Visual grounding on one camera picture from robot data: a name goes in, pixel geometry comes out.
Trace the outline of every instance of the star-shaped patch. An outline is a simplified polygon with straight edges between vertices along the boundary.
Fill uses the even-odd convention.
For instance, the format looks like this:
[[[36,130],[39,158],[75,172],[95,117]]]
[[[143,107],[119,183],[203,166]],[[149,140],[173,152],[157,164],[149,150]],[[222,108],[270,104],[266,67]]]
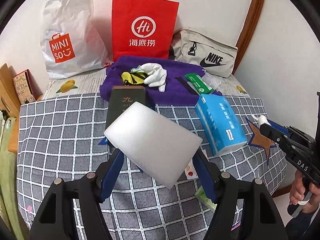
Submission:
[[[248,118],[246,118],[246,120],[253,132],[252,137],[248,142],[248,145],[263,148],[266,153],[267,165],[269,165],[270,149],[276,147],[276,144],[269,138],[263,136],[260,133],[259,128],[255,126],[252,122],[250,122]]]

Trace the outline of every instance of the white foam block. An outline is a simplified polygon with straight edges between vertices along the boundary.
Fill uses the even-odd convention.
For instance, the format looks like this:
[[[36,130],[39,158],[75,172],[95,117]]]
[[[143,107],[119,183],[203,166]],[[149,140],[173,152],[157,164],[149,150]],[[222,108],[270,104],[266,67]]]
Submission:
[[[152,109],[133,103],[104,132],[138,167],[171,188],[202,139]]]

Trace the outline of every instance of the nike logo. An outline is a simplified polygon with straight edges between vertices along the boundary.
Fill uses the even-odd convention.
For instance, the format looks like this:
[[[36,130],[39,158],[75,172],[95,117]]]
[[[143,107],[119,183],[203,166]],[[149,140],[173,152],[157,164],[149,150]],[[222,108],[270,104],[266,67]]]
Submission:
[[[216,54],[213,53],[209,53],[209,55],[204,58],[203,60],[201,60],[200,62],[200,66],[201,67],[216,67],[216,66],[223,66],[225,64],[221,64],[221,61],[223,60],[223,57],[218,56]]]

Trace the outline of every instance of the bed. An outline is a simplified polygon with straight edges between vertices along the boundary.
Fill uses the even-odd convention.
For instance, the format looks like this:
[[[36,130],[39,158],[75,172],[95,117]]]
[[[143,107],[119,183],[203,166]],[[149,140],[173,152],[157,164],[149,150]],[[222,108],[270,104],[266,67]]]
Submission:
[[[55,178],[79,179],[108,160],[110,149],[98,145],[104,137],[108,111],[108,102],[97,93],[104,79],[102,69],[53,81],[42,101],[22,106],[17,192],[20,212],[29,227]],[[57,94],[69,80],[79,87]],[[212,86],[218,84],[217,90],[226,95],[249,140],[252,132],[245,118],[255,122],[251,114],[266,114],[262,100],[251,98],[232,75],[207,75],[204,80]],[[261,178],[271,194],[283,180],[286,162],[278,147],[271,149],[269,165],[263,149],[248,145],[234,153],[212,156],[193,106],[156,105],[155,110],[203,138],[201,148],[222,171],[247,181]],[[114,239],[202,239],[213,212],[194,196],[200,186],[198,180],[187,180],[183,173],[168,190],[125,158],[113,193],[101,209]],[[243,201],[239,200],[235,227],[241,220],[242,206]],[[74,201],[74,208],[79,237],[85,239],[78,201]]]

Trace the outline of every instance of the white circle logo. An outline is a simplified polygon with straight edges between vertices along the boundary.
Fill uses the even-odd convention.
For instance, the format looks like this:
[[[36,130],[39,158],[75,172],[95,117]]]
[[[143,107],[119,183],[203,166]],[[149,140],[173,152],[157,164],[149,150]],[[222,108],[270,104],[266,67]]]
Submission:
[[[140,16],[133,21],[131,30],[137,37],[146,38],[156,31],[156,22],[148,16]]]

